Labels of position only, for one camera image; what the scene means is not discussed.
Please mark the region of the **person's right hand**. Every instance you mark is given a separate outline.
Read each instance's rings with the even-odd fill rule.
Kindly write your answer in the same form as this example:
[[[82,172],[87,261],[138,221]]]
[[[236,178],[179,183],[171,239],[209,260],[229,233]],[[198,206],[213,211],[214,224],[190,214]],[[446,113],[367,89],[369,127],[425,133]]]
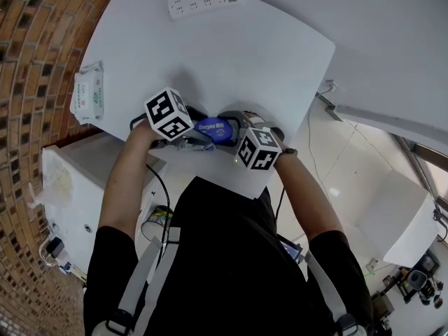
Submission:
[[[276,139],[281,149],[285,149],[287,147],[287,145],[284,143],[284,133],[279,127],[274,126],[272,122],[266,122],[256,113],[245,111],[244,114],[256,128],[260,130],[269,128],[270,132],[274,135],[274,138]]]

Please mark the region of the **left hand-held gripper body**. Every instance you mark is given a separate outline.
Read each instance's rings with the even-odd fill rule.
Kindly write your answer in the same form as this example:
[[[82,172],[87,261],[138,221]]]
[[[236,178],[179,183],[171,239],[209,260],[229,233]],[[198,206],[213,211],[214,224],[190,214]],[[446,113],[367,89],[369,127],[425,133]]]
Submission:
[[[193,137],[194,124],[179,91],[165,87],[147,99],[143,106],[152,130],[159,136],[151,149]]]

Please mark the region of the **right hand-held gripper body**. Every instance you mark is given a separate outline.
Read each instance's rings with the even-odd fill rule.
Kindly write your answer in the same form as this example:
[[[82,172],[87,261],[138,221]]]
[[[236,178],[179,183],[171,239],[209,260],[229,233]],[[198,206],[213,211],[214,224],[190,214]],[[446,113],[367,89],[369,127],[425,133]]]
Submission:
[[[235,146],[234,163],[251,171],[268,171],[281,153],[281,147],[269,128],[258,129],[246,117],[238,123],[239,143]]]

